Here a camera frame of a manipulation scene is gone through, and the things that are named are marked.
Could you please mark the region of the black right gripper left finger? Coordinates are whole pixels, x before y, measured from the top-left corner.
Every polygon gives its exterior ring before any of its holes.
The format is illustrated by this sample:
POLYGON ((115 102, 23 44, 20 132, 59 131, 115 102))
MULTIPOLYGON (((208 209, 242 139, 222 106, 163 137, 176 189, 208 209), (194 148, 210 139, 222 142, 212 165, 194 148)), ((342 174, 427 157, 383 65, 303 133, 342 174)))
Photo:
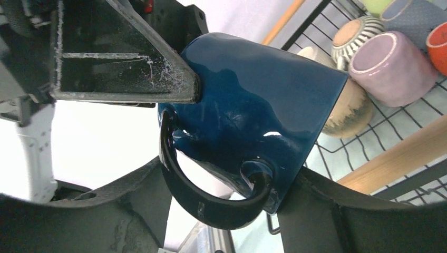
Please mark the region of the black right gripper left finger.
POLYGON ((73 200, 1 195, 1 252, 157 252, 172 195, 159 158, 73 200))

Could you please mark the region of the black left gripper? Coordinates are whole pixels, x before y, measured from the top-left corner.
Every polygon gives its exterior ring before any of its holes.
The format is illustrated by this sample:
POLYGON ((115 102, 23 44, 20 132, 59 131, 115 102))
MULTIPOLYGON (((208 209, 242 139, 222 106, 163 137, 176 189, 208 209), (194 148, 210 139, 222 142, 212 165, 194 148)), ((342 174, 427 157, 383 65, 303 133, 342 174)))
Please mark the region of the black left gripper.
POLYGON ((57 100, 195 103, 180 53, 207 32, 178 1, 1 1, 1 118, 26 126, 57 100))

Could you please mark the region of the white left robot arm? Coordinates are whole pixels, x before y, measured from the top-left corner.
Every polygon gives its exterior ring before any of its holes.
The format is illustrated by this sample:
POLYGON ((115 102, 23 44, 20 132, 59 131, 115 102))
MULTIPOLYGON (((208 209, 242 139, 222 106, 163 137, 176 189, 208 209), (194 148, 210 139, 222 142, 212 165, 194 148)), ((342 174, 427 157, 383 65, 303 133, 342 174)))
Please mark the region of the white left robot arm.
POLYGON ((1 1, 1 119, 15 123, 24 152, 21 197, 59 196, 56 101, 195 103, 199 80, 179 54, 207 32, 204 12, 178 1, 1 1))

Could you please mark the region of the lilac mug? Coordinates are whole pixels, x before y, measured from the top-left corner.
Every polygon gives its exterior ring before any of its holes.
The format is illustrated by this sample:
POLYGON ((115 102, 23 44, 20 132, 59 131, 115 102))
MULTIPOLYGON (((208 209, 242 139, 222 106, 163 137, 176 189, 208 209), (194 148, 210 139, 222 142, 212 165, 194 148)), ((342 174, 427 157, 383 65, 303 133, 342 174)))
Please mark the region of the lilac mug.
POLYGON ((388 107, 413 103, 432 89, 439 77, 423 52, 403 33, 381 33, 354 54, 350 76, 388 107))

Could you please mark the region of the dark blue mug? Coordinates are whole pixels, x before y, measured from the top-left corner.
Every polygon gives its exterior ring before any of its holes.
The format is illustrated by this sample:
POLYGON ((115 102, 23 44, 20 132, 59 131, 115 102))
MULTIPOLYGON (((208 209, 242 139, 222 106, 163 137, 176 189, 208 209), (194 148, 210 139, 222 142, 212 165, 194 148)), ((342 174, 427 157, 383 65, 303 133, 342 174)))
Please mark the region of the dark blue mug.
POLYGON ((219 229, 275 213, 348 74, 224 33, 197 37, 181 57, 202 94, 194 104, 159 104, 160 159, 172 195, 219 229))

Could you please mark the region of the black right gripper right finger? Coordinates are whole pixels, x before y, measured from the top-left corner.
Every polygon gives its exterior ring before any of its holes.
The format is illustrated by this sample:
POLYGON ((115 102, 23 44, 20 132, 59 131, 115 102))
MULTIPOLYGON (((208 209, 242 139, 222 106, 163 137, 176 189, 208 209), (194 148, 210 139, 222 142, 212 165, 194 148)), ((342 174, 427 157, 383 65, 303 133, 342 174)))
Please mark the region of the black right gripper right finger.
POLYGON ((285 252, 446 252, 446 203, 414 206, 302 168, 277 217, 285 252))

